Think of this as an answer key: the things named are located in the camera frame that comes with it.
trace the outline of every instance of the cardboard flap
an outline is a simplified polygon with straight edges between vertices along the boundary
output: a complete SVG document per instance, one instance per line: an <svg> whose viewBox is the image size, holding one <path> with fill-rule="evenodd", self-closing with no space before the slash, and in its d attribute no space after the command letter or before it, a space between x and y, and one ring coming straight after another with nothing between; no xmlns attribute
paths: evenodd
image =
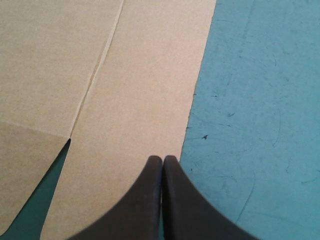
<svg viewBox="0 0 320 240"><path fill-rule="evenodd" d="M68 138L3 122L0 122L0 136L0 233L3 234Z"/></svg>
<svg viewBox="0 0 320 240"><path fill-rule="evenodd" d="M0 235L70 137L121 6L0 1Z"/></svg>
<svg viewBox="0 0 320 240"><path fill-rule="evenodd" d="M214 0L125 1L86 97L41 239L66 239L124 195L150 155L179 156Z"/></svg>

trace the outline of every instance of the blue floor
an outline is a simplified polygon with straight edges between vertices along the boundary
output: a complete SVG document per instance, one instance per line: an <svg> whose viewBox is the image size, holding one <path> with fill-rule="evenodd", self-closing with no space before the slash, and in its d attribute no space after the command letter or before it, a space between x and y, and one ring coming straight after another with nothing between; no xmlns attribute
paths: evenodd
<svg viewBox="0 0 320 240"><path fill-rule="evenodd" d="M218 0L181 165L264 240L320 239L320 1Z"/></svg>

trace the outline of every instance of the scratch mark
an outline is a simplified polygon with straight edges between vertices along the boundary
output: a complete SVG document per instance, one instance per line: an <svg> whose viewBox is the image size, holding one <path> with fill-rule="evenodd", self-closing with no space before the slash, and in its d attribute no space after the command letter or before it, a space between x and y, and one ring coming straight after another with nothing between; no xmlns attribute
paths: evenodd
<svg viewBox="0 0 320 240"><path fill-rule="evenodd" d="M232 127L231 125L225 125L225 124L221 124L221 123L218 123L218 125L220 125L220 126L226 126L226 127Z"/></svg>
<svg viewBox="0 0 320 240"><path fill-rule="evenodd" d="M281 112L279 110L279 129L278 129L278 135L276 136L275 142L272 143L273 148L275 148L279 142L280 131L281 131Z"/></svg>
<svg viewBox="0 0 320 240"><path fill-rule="evenodd" d="M284 222L287 222L287 223L291 223L291 224L294 224L294 225L299 225L297 222L291 221L291 220L286 219L286 218L284 218L282 216L276 216L276 215L271 215L271 214L267 214L267 213L263 213L263 212L257 212L257 211L250 211L250 213L266 216L266 217L272 218L272 219L281 220L281 221L284 221Z"/></svg>
<svg viewBox="0 0 320 240"><path fill-rule="evenodd" d="M301 182L301 184L309 184L309 183L313 183L313 182L315 182L316 180L318 180L318 177L315 177L314 179L311 179L311 180L302 181L302 182Z"/></svg>
<svg viewBox="0 0 320 240"><path fill-rule="evenodd" d="M243 207L241 209L241 212L240 212L238 218L236 219L235 223L238 223L238 221L242 217L242 215L243 215L243 213L244 213L244 211L245 211L245 209L246 209L246 207L247 207L247 205L249 203L249 200L250 200L252 194L254 193L255 186L256 186L256 174L255 174L255 172L253 172L253 175L254 175L254 179L253 179L253 186L252 186L251 192L250 192L249 196L247 197L247 199L246 199L246 201L245 201L245 203L244 203L244 205L243 205Z"/></svg>
<svg viewBox="0 0 320 240"><path fill-rule="evenodd" d="M276 56L272 53L273 55L273 60L274 60L274 66L276 67L277 66L277 59L276 59Z"/></svg>
<svg viewBox="0 0 320 240"><path fill-rule="evenodd" d="M285 168L286 173L289 172L288 169L289 169L289 167L290 167L290 163L291 163L291 158L290 158L289 161L288 161L288 166L286 166L286 168Z"/></svg>
<svg viewBox="0 0 320 240"><path fill-rule="evenodd" d="M227 22L227 23L233 23L233 21L224 20L224 19L215 19L215 21Z"/></svg>

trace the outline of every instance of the brown cardboard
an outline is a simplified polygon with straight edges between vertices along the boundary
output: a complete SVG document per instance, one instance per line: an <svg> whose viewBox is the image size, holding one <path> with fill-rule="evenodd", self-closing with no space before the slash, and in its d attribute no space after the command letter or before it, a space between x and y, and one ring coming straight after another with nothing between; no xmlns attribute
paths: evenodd
<svg viewBox="0 0 320 240"><path fill-rule="evenodd" d="M87 227L148 156L179 156L214 0L128 0L86 96L42 240Z"/></svg>
<svg viewBox="0 0 320 240"><path fill-rule="evenodd" d="M122 2L0 1L0 235L70 137Z"/></svg>

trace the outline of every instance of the teal surface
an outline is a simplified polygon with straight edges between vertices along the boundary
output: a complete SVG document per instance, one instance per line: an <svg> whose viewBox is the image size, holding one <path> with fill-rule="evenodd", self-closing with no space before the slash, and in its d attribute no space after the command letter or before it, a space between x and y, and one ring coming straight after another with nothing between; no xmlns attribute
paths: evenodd
<svg viewBox="0 0 320 240"><path fill-rule="evenodd" d="M217 1L181 165L257 237L320 239L320 1Z"/></svg>
<svg viewBox="0 0 320 240"><path fill-rule="evenodd" d="M0 240L38 240L64 165L70 142L63 147L9 229Z"/></svg>

